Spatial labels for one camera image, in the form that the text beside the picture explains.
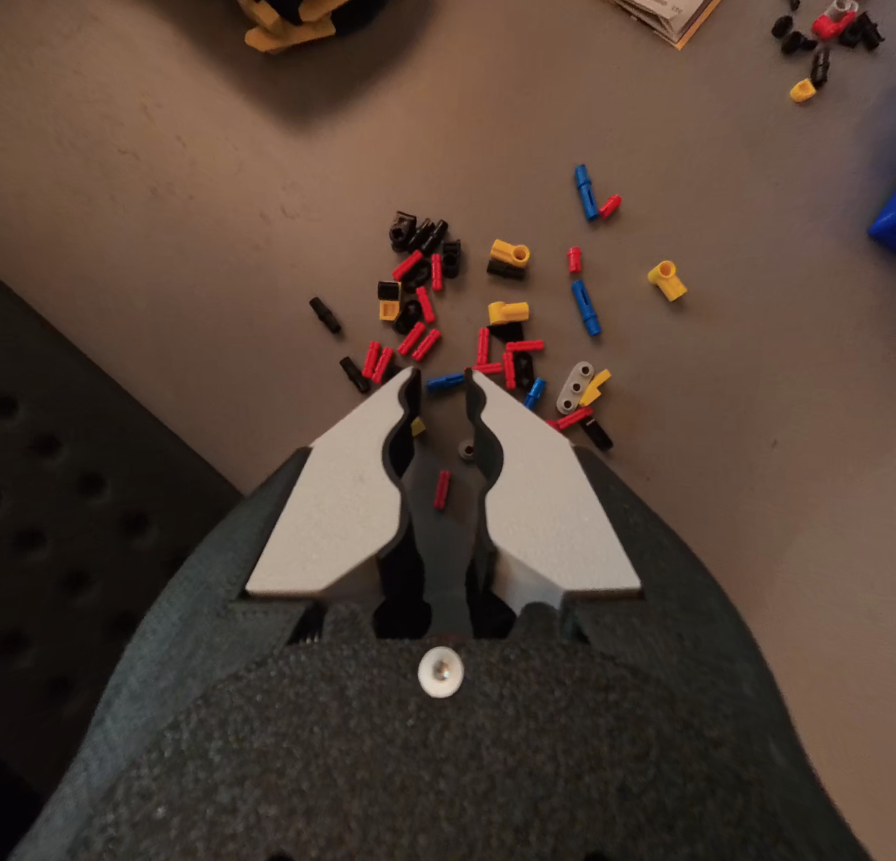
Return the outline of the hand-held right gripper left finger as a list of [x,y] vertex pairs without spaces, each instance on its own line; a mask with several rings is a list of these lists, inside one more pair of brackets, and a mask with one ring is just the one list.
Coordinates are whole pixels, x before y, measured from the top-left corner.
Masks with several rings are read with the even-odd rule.
[[417,367],[319,436],[248,580],[255,599],[367,605],[375,631],[426,631],[425,569],[402,477],[421,408]]

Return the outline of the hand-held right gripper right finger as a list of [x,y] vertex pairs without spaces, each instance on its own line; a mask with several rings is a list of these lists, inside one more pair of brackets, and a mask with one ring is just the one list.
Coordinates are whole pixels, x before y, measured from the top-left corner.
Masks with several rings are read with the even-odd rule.
[[639,578],[577,449],[563,433],[466,370],[466,412],[484,478],[465,575],[475,631],[510,631],[525,607],[636,598]]

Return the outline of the small brick pieces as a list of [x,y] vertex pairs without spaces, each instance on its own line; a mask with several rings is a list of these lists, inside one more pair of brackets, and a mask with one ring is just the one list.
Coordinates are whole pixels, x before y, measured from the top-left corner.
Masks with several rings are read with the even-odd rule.
[[805,105],[828,83],[834,47],[863,47],[874,52],[884,43],[880,27],[869,15],[864,1],[830,0],[812,25],[802,31],[795,18],[802,0],[784,0],[787,11],[776,18],[770,35],[783,57],[804,53],[812,56],[808,75],[790,89],[789,98],[794,105]]
[[[606,220],[621,206],[620,195],[610,196],[598,205],[592,190],[587,167],[580,164],[574,170],[574,183],[580,196],[583,212],[588,222]],[[441,339],[435,327],[433,293],[443,290],[445,278],[455,278],[460,272],[462,243],[448,240],[449,224],[440,219],[417,217],[398,211],[389,229],[392,250],[407,251],[408,256],[392,271],[391,280],[377,284],[378,317],[390,322],[393,331],[403,337],[398,348],[370,342],[363,367],[358,367],[350,356],[340,361],[342,371],[361,394],[372,385],[381,386],[388,378],[398,374],[393,358],[409,357],[423,362]],[[495,240],[489,250],[487,273],[501,279],[521,281],[528,273],[531,249],[521,243]],[[677,265],[662,261],[648,273],[648,281],[656,286],[666,299],[673,303],[687,292],[678,275]],[[584,280],[578,278],[570,284],[582,325],[590,338],[602,334],[599,316],[590,299]],[[331,335],[342,332],[342,324],[330,307],[319,297],[309,300],[309,306]],[[546,381],[532,372],[532,353],[543,351],[546,344],[540,339],[525,339],[523,323],[529,321],[531,310],[527,303],[493,302],[487,308],[489,322],[478,329],[476,337],[476,362],[470,371],[485,376],[501,375],[505,388],[512,392],[525,391],[523,406],[534,411],[546,389]],[[499,361],[489,360],[491,339],[503,342]],[[595,401],[601,396],[601,388],[610,378],[608,370],[597,372],[587,362],[574,367],[556,400],[559,418],[547,420],[547,424],[559,432],[580,426],[588,439],[600,452],[610,452],[614,443],[598,423],[593,413]]]

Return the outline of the grey desk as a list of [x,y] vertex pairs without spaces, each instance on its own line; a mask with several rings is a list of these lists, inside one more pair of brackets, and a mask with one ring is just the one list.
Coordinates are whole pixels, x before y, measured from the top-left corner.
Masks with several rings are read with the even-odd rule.
[[[830,0],[802,0],[799,28]],[[392,0],[272,58],[234,0],[2,0],[2,280],[245,493],[358,400],[397,209],[468,254],[437,373],[518,294],[539,371],[611,370],[616,472],[761,644],[894,859],[894,188],[885,41],[828,84],[723,0],[673,49],[605,0]]]

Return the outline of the dark perforated panel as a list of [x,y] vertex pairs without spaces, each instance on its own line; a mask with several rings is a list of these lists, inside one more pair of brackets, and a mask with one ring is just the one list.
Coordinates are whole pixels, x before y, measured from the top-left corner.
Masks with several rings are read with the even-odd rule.
[[241,492],[7,285],[2,766],[46,800],[141,620]]

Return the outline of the blue plastic bin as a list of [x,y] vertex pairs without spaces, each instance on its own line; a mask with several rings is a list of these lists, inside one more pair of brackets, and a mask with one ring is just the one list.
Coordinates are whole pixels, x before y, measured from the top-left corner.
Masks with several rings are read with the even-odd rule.
[[874,221],[868,226],[868,237],[876,241],[881,247],[895,254],[895,208],[896,196],[895,191],[883,204],[881,210],[877,213]]

